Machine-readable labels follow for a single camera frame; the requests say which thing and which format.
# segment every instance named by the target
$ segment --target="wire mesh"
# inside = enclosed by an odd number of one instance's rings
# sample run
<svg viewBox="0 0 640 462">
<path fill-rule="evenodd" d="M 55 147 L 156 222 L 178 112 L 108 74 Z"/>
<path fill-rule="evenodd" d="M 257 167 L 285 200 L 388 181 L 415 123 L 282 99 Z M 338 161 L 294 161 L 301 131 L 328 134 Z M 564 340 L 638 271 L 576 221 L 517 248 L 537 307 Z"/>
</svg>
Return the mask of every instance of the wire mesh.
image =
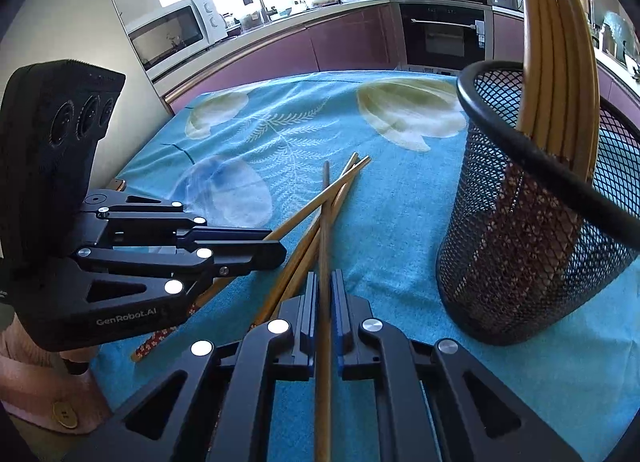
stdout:
<svg viewBox="0 0 640 462">
<path fill-rule="evenodd" d="M 515 127 L 522 71 L 474 82 Z M 640 217 L 640 144 L 603 102 L 593 188 Z M 614 280 L 638 252 L 565 206 L 470 121 L 458 192 L 436 265 L 451 317 L 491 344 L 522 342 Z"/>
</svg>

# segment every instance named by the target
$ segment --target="white microwave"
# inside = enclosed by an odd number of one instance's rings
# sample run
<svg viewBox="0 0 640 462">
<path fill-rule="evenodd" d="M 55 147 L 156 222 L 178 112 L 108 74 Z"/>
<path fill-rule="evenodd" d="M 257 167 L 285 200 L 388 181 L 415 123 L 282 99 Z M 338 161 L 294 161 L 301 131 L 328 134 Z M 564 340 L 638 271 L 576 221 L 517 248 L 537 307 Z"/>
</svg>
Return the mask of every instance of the white microwave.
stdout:
<svg viewBox="0 0 640 462">
<path fill-rule="evenodd" d="M 181 0 L 127 24 L 126 31 L 151 80 L 226 38 L 213 0 Z"/>
</svg>

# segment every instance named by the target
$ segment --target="button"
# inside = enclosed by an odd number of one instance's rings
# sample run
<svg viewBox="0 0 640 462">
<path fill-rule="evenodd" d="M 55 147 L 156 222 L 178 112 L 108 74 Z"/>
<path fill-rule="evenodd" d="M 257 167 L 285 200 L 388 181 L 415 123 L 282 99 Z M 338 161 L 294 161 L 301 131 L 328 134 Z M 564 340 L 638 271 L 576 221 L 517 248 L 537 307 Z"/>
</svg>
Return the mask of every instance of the button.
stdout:
<svg viewBox="0 0 640 462">
<path fill-rule="evenodd" d="M 78 416 L 71 404 L 64 400 L 53 403 L 53 418 L 64 428 L 75 429 L 78 427 Z"/>
</svg>

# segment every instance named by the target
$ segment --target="mesh pen holder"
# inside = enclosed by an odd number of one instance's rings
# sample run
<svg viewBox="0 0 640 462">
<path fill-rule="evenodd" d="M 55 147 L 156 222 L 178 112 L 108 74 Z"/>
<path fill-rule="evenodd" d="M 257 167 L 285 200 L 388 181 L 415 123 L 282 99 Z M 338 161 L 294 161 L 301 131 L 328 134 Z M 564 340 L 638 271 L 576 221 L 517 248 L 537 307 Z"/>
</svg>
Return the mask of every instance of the mesh pen holder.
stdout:
<svg viewBox="0 0 640 462">
<path fill-rule="evenodd" d="M 466 68 L 469 116 L 451 220 L 438 252 L 443 304 L 462 330 L 495 345 L 527 340 L 614 280 L 640 251 L 640 132 L 600 105 L 593 185 L 515 125 L 522 64 Z"/>
</svg>

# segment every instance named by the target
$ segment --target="yellow petal print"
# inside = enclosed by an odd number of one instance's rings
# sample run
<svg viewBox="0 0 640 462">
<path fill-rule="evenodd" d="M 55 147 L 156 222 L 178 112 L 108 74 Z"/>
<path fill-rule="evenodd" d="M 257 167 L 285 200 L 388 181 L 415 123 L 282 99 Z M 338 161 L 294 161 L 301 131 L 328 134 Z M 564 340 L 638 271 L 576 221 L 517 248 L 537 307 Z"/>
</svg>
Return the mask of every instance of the yellow petal print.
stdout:
<svg viewBox="0 0 640 462">
<path fill-rule="evenodd" d="M 387 140 L 428 152 L 423 137 L 453 137 L 466 126 L 456 88 L 429 78 L 392 78 L 362 84 L 357 92 L 362 117 Z"/>
<path fill-rule="evenodd" d="M 207 138 L 211 127 L 233 119 L 249 102 L 246 92 L 212 94 L 200 102 L 187 119 L 184 133 L 192 139 Z"/>
</svg>

